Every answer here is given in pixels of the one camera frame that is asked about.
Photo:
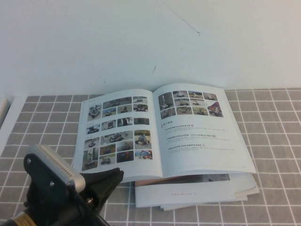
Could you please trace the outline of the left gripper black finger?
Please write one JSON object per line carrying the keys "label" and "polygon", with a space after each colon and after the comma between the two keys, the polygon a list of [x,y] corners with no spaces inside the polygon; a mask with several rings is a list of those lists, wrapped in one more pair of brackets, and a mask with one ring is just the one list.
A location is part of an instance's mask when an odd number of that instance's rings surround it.
{"label": "left gripper black finger", "polygon": [[99,183],[105,179],[112,178],[120,173],[120,168],[114,168],[111,170],[97,172],[97,173],[81,173],[84,178],[86,186]]}
{"label": "left gripper black finger", "polygon": [[123,176],[124,171],[120,170],[118,175],[92,185],[92,190],[95,193],[94,203],[98,213],[100,213],[114,189],[121,183]]}

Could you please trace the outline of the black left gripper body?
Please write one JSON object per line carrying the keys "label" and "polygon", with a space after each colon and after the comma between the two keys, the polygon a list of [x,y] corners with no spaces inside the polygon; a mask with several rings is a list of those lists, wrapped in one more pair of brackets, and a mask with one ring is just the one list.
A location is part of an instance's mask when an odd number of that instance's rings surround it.
{"label": "black left gripper body", "polygon": [[71,189],[63,204],[55,204],[51,194],[31,185],[24,211],[37,226],[103,226],[94,197]]}

